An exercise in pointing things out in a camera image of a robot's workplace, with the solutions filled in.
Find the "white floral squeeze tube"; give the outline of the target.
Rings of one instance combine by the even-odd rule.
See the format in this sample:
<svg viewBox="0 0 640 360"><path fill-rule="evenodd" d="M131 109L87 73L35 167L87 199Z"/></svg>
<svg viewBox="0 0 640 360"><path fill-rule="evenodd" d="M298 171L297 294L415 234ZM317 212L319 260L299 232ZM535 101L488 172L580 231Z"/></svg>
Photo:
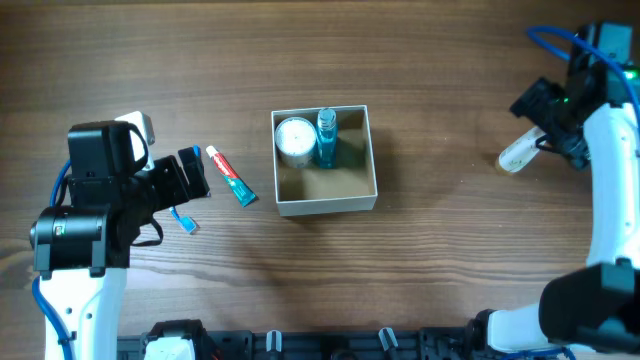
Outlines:
<svg viewBox="0 0 640 360"><path fill-rule="evenodd" d="M507 175L519 172L540 152L537 141L544 136L541 129L533 127L500 153L495 161L495 168Z"/></svg>

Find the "white round cotton swab jar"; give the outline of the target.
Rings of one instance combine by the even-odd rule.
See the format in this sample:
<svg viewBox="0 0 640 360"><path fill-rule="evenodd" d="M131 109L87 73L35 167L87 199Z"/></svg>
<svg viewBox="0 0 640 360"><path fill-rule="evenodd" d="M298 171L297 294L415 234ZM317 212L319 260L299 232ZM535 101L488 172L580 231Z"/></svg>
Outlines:
<svg viewBox="0 0 640 360"><path fill-rule="evenodd" d="M313 160L316 131L307 119L289 117L276 127L274 142L286 166L305 168Z"/></svg>

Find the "blue mouthwash bottle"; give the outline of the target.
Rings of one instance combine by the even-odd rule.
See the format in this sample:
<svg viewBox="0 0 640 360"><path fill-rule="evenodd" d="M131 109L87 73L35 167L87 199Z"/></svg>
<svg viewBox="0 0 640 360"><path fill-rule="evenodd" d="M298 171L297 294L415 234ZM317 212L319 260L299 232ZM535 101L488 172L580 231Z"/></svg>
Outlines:
<svg viewBox="0 0 640 360"><path fill-rule="evenodd" d="M316 119L316 162L321 168L334 168L337 147L337 114L331 108L320 109Z"/></svg>

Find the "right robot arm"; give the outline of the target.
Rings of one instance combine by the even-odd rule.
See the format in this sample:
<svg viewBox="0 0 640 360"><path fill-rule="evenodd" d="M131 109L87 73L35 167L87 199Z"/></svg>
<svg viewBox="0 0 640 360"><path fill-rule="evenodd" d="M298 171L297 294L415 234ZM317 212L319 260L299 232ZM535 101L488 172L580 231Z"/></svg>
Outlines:
<svg viewBox="0 0 640 360"><path fill-rule="evenodd" d="M467 357L573 358L579 351L639 351L639 69L631 59L633 29L612 22L574 32L538 25L529 38L571 43L557 50L567 78L535 81L512 105L532 128L506 148L496 166L516 173L537 154L562 156L592 176L593 229L586 265L550 281L538 302L485 310L471 320Z"/></svg>

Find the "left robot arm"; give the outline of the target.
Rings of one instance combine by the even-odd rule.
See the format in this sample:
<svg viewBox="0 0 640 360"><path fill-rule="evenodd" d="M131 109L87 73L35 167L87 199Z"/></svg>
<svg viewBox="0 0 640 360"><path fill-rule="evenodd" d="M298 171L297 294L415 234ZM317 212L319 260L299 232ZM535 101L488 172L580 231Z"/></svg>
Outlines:
<svg viewBox="0 0 640 360"><path fill-rule="evenodd" d="M30 229L32 294L46 319L48 359L114 359L118 321L140 230L154 215L208 194L199 150L151 158L141 129L124 121L68 132L69 166ZM136 156L132 141L139 139Z"/></svg>

